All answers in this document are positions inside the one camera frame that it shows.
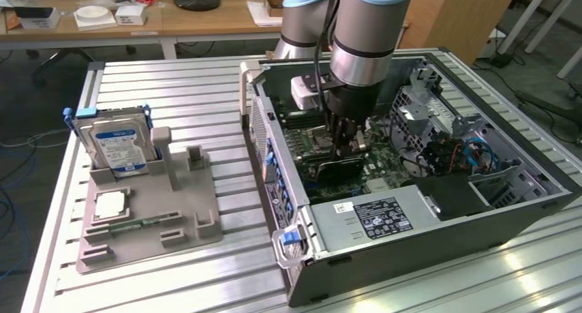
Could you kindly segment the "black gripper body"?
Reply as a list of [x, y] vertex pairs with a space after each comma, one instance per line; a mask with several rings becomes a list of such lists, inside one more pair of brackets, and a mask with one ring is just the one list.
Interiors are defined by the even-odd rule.
[[333, 87], [327, 96], [327, 108], [340, 118], [365, 119], [375, 109], [379, 93], [380, 83]]

